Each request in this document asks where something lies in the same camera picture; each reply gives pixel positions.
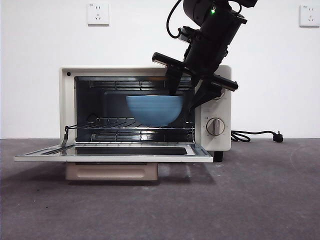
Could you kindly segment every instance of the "gray floor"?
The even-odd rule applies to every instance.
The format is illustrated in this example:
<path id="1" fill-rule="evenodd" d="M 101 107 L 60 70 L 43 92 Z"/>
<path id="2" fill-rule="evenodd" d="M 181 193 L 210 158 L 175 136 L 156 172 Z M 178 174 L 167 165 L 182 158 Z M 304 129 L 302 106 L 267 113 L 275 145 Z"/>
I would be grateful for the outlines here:
<path id="1" fill-rule="evenodd" d="M 158 182 L 71 182 L 13 162 L 57 140 L 1 141 L 3 240 L 319 240 L 320 139 L 234 143 L 223 163 L 161 164 Z"/>

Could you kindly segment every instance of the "oven rack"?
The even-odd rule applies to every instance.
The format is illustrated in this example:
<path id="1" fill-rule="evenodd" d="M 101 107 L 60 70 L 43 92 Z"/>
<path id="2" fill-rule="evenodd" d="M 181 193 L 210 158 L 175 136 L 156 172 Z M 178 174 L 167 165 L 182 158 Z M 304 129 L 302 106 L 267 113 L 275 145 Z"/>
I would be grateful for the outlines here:
<path id="1" fill-rule="evenodd" d="M 101 139 L 110 142 L 121 141 L 153 141 L 155 138 L 161 138 L 165 142 L 166 134 L 176 131 L 176 133 L 186 133 L 191 135 L 194 142 L 195 129 L 193 122 L 184 122 L 183 127 L 148 127 L 143 126 L 133 117 L 97 117 L 95 122 L 85 124 L 75 124 L 65 126 L 64 139 L 61 144 L 65 147 L 69 137 L 69 130 L 94 130 L 91 135 L 91 142 L 99 142 Z"/>

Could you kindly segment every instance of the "oven door frame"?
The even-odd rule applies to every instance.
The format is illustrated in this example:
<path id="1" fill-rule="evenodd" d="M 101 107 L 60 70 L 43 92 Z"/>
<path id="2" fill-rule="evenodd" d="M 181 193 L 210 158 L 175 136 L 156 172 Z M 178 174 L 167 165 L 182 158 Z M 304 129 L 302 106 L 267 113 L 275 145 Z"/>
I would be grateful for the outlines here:
<path id="1" fill-rule="evenodd" d="M 76 154 L 75 148 L 184 148 L 186 154 Z M 14 157 L 15 161 L 69 163 L 212 163 L 213 157 L 196 144 L 167 143 L 76 143 L 66 147 L 55 145 Z"/>

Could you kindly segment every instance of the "wall outlet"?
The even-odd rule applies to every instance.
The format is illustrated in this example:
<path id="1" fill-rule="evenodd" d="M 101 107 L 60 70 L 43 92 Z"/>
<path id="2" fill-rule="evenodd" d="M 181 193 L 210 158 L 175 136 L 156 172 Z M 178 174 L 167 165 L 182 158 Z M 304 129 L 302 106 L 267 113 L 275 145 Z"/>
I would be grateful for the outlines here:
<path id="1" fill-rule="evenodd" d="M 110 24 L 109 4 L 105 2 L 89 3 L 87 5 L 87 23 L 89 26 L 108 26 Z"/>
<path id="2" fill-rule="evenodd" d="M 320 26 L 320 5 L 300 6 L 300 26 L 319 27 Z"/>

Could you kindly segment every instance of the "oven door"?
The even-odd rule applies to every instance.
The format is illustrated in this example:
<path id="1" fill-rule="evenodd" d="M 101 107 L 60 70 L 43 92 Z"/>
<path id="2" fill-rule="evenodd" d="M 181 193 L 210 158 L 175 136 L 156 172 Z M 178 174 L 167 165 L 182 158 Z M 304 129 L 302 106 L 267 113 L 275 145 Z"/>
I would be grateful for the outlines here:
<path id="1" fill-rule="evenodd" d="M 71 163 L 212 163 L 213 157 L 195 144 L 76 143 L 17 155 L 14 160 Z"/>

